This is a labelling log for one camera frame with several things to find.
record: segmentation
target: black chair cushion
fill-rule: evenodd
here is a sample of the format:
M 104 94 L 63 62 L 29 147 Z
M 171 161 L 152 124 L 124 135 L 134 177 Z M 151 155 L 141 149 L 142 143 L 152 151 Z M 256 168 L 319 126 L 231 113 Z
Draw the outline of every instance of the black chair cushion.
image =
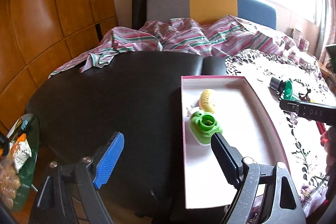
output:
M 122 132 L 125 147 L 102 199 L 150 217 L 167 213 L 183 183 L 180 78 L 225 74 L 224 59 L 140 51 L 84 73 L 79 67 L 51 77 L 27 103 L 41 141 L 76 163 Z

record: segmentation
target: yellow headboard panel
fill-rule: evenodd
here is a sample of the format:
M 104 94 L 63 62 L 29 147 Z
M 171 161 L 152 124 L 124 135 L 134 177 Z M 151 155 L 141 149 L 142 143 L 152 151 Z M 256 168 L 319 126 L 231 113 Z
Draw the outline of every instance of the yellow headboard panel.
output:
M 238 16 L 237 0 L 190 0 L 190 18 L 202 24 L 211 24 L 227 16 Z

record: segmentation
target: plastic bag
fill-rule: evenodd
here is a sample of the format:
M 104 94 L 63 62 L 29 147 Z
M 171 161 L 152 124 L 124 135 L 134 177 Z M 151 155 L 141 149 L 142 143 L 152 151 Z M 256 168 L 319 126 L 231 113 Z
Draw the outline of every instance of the plastic bag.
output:
M 16 190 L 21 186 L 16 173 L 13 157 L 9 154 L 0 161 L 0 198 L 11 209 L 14 205 Z

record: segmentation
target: bedding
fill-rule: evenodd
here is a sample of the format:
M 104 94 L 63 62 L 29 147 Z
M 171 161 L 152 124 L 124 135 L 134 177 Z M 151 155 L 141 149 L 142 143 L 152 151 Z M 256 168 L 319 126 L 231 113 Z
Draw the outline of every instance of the bedding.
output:
M 138 50 L 179 51 L 201 56 L 228 57 L 245 48 L 258 49 L 288 57 L 298 65 L 299 52 L 292 38 L 238 17 L 226 16 L 210 25 L 199 25 L 190 18 L 171 19 L 169 23 L 148 21 L 140 30 L 115 27 L 100 44 L 62 65 L 49 77 L 85 62 L 83 72 L 91 67 L 108 65 L 118 53 Z

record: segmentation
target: white tray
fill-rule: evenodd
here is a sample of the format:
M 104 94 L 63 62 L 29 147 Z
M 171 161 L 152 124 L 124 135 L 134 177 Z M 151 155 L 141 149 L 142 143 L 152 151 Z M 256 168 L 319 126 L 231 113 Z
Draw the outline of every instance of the white tray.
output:
M 229 185 L 211 146 L 201 146 L 189 130 L 188 109 L 198 105 L 203 90 L 217 91 L 215 118 L 229 145 L 259 164 L 288 162 L 278 133 L 263 104 L 244 77 L 182 76 L 185 207 L 212 208 L 230 204 L 236 190 Z M 263 194 L 259 187 L 257 195 Z

